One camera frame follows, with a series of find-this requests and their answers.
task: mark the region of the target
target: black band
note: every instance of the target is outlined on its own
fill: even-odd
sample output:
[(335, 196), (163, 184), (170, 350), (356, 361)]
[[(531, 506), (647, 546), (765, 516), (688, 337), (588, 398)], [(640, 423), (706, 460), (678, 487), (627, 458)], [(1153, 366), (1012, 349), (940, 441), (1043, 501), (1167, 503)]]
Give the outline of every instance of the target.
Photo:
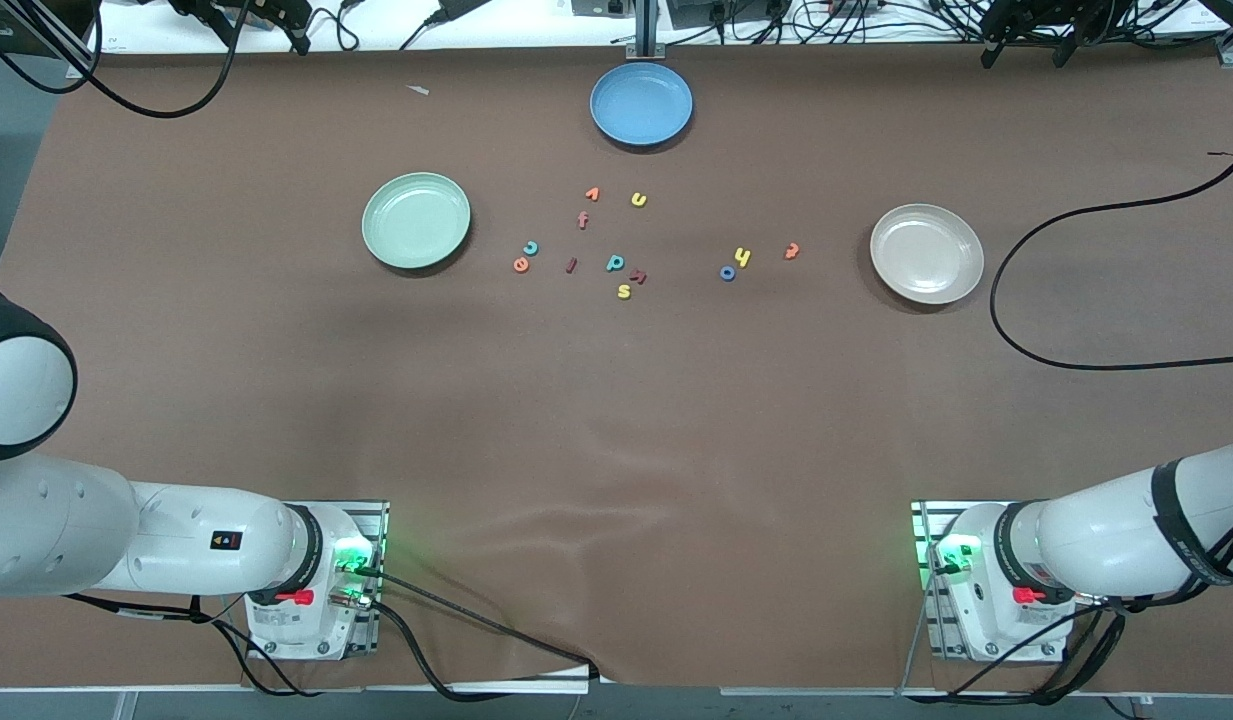
[(1233, 586), (1233, 573), (1216, 565), (1206, 547), (1202, 547), (1202, 542), (1198, 542), (1194, 529), (1189, 526), (1175, 487), (1175, 471), (1179, 464), (1180, 460), (1173, 460), (1159, 465), (1154, 468), (1154, 477), (1150, 477), (1150, 494), (1154, 497), (1157, 513), (1154, 523), (1194, 579), (1210, 586)]
[(301, 560), (300, 568), (296, 568), (292, 577), (284, 579), (281, 584), (247, 593), (247, 597), (252, 602), (255, 602), (256, 605), (276, 605), (280, 602), (276, 597), (277, 594), (305, 588), (314, 578), (314, 572), (318, 570), (318, 558), (323, 555), (323, 528), (314, 519), (313, 512), (309, 512), (308, 507), (292, 505), (290, 502), (286, 505), (291, 507), (291, 510), (300, 515), (301, 520), (305, 520), (305, 535), (308, 539), (305, 545), (305, 558)]
[(999, 568), (1009, 577), (1009, 582), (1014, 587), (1041, 592), (1043, 597), (1038, 602), (1044, 603), (1044, 605), (1059, 605), (1063, 602), (1069, 602), (1074, 597), (1074, 591), (1038, 582), (1020, 565), (1012, 549), (1012, 523), (1020, 512), (1026, 509), (1026, 505), (1032, 505), (1036, 502), (1038, 501), (1012, 502), (1004, 507), (1002, 514), (999, 515), (999, 520), (994, 525), (994, 552), (999, 558)]

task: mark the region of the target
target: blue plate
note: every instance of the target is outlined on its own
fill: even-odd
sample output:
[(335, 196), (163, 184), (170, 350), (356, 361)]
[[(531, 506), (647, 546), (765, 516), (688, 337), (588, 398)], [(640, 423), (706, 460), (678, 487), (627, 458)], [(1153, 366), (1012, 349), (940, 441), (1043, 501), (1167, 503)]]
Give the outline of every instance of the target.
[(656, 145), (678, 136), (692, 120), (692, 90), (665, 65), (625, 63), (598, 78), (589, 113), (613, 141)]

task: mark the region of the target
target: brown table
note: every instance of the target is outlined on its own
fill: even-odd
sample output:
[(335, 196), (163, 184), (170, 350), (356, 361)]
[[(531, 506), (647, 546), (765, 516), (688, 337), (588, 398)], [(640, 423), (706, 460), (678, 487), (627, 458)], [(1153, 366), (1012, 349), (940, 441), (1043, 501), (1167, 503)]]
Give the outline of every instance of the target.
[[(1060, 372), (995, 337), (986, 282), (932, 313), (877, 281), (866, 243), (891, 206), (963, 215), (993, 270), (1051, 215), (1182, 190), (1233, 150), (1233, 72), (1206, 53), (1084, 51), (1058, 72), (1012, 51), (981, 72), (977, 52), (674, 51), (697, 113), (653, 154), (589, 121), (613, 51), (247, 58), (178, 122), (69, 96), (0, 270), (83, 370), (44, 450), (388, 498), (392, 571), (619, 682), (895, 685), (912, 498), (1058, 496), (1233, 441), (1233, 366)], [(213, 76), (107, 74), (153, 106)], [(473, 202), (469, 247), (432, 277), (388, 272), (359, 234), (411, 170)], [(723, 284), (740, 245), (753, 259)], [(613, 252), (649, 275), (626, 302)], [(1233, 353), (1233, 182), (1044, 233), (1001, 307), (1067, 359)], [(393, 602), (444, 679), (561, 666)], [(912, 683), (967, 671), (921, 655)], [(388, 630), (374, 660), (297, 678), (419, 682)], [(0, 685), (237, 679), (208, 629), (0, 600)], [(1091, 688), (1233, 693), (1233, 589), (1133, 619)]]

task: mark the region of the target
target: white plate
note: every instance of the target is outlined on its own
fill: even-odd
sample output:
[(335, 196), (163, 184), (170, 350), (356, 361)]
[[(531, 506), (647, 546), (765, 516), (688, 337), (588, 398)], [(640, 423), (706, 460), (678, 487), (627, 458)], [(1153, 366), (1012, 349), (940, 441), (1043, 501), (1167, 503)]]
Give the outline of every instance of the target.
[(985, 272), (985, 252), (972, 226), (935, 205), (901, 205), (878, 219), (869, 258), (888, 287), (926, 305), (959, 300)]

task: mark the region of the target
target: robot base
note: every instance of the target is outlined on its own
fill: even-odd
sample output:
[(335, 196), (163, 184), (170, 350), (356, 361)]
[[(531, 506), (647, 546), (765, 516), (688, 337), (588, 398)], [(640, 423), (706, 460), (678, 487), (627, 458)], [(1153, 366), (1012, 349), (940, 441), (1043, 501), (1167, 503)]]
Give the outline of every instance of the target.
[[(937, 575), (936, 588), (949, 592), (965, 653), (980, 662), (999, 660), (1030, 635), (1074, 612), (1073, 600), (1042, 605), (1014, 599), (1012, 583), (994, 551), (994, 528), (1002, 509), (1004, 504), (996, 502), (968, 507), (931, 550), (935, 566), (961, 568), (959, 573)], [(1010, 661), (1059, 662), (1070, 630), (1073, 621), (1055, 626), (1014, 652)]]
[[(247, 598), (247, 628), (252, 641), (274, 660), (345, 660), (375, 652), (379, 641), (379, 615), (351, 603), (332, 602), (363, 597), (375, 600), (379, 579), (342, 570), (355, 557), (369, 568), (383, 565), (383, 538), (388, 529), (388, 502), (383, 501), (296, 501), (308, 507), (323, 530), (323, 552), (314, 578), (306, 586), (313, 591), (309, 605), (282, 600), (261, 607)], [(259, 660), (260, 655), (250, 652)]]

